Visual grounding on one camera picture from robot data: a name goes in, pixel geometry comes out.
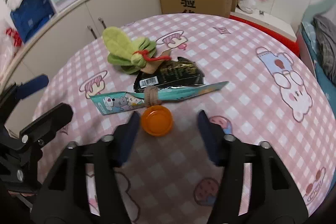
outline red string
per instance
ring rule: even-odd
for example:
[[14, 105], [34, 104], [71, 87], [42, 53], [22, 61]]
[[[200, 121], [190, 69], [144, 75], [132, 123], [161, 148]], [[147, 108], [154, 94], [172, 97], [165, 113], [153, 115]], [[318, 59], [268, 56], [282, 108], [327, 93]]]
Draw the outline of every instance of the red string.
[[155, 58], [149, 58], [148, 57], [148, 54], [149, 54], [148, 50], [136, 51], [135, 53], [141, 54], [143, 59], [146, 60], [147, 62], [153, 62], [153, 61], [159, 61], [159, 60], [171, 60], [171, 56], [169, 56], [169, 55], [155, 57]]
[[19, 35], [19, 33], [12, 29], [12, 28], [8, 28], [6, 30], [6, 35], [12, 37], [14, 39], [14, 47], [21, 47], [21, 44], [22, 44], [22, 40], [21, 40], [21, 37]]

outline screw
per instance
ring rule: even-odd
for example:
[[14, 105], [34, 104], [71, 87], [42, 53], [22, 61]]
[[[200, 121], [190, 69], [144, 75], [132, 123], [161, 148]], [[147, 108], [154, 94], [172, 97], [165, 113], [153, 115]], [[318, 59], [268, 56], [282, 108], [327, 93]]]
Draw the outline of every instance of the screw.
[[21, 141], [26, 143], [28, 141], [28, 135], [23, 135]]
[[75, 148], [76, 146], [77, 146], [76, 142], [70, 142], [70, 143], [68, 143], [67, 148]]
[[18, 169], [18, 171], [16, 172], [16, 177], [19, 181], [23, 182], [24, 175], [22, 170]]
[[113, 135], [105, 135], [105, 136], [102, 136], [101, 138], [103, 142], [111, 142], [113, 141], [113, 139], [114, 139]]
[[233, 142], [236, 139], [236, 137], [234, 135], [231, 135], [231, 134], [225, 134], [224, 139], [226, 139], [229, 142]]
[[259, 145], [266, 149], [271, 148], [271, 145], [269, 144], [269, 142], [262, 141]]

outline barcode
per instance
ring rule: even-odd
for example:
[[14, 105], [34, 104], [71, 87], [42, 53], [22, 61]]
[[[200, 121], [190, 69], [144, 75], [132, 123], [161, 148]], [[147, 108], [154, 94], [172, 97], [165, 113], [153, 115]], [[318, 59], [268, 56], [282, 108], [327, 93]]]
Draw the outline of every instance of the barcode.
[[147, 78], [147, 79], [143, 79], [140, 81], [140, 88], [145, 88], [149, 85], [155, 85], [158, 84], [158, 78], [156, 76], [151, 77], [151, 78]]

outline pink plaid tablecloth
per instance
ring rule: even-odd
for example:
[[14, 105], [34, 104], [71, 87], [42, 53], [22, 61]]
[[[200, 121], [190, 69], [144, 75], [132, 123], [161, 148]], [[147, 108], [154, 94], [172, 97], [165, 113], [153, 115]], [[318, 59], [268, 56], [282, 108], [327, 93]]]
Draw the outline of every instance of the pink plaid tablecloth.
[[[230, 81], [213, 92], [178, 103], [164, 103], [174, 118], [170, 134], [155, 138], [139, 130], [128, 162], [117, 180], [137, 224], [206, 223], [218, 191], [222, 168], [204, 149], [196, 118], [204, 109], [211, 121], [241, 141], [272, 144], [295, 180], [311, 214], [329, 189], [336, 157], [335, 118], [328, 100], [307, 67], [285, 46], [241, 22], [197, 14], [160, 15], [122, 27], [135, 39], [147, 36], [158, 51], [172, 47], [172, 57], [197, 62], [206, 82]], [[88, 94], [133, 91], [134, 75], [106, 60], [101, 38], [78, 51], [46, 89], [40, 116], [60, 102], [72, 106], [70, 124], [43, 148], [43, 181], [70, 141], [97, 141], [126, 123], [131, 112], [102, 116]], [[245, 167], [240, 213], [247, 211], [250, 166]], [[98, 212], [93, 172], [88, 171], [91, 210]]]

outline orange lid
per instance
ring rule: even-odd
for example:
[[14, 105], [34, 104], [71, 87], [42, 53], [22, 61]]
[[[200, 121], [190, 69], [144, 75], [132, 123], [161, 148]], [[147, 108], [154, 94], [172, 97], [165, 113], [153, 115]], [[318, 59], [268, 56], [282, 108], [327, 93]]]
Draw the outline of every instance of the orange lid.
[[170, 110], [163, 106], [151, 106], [141, 116], [141, 126], [150, 135], [161, 137], [173, 126]]

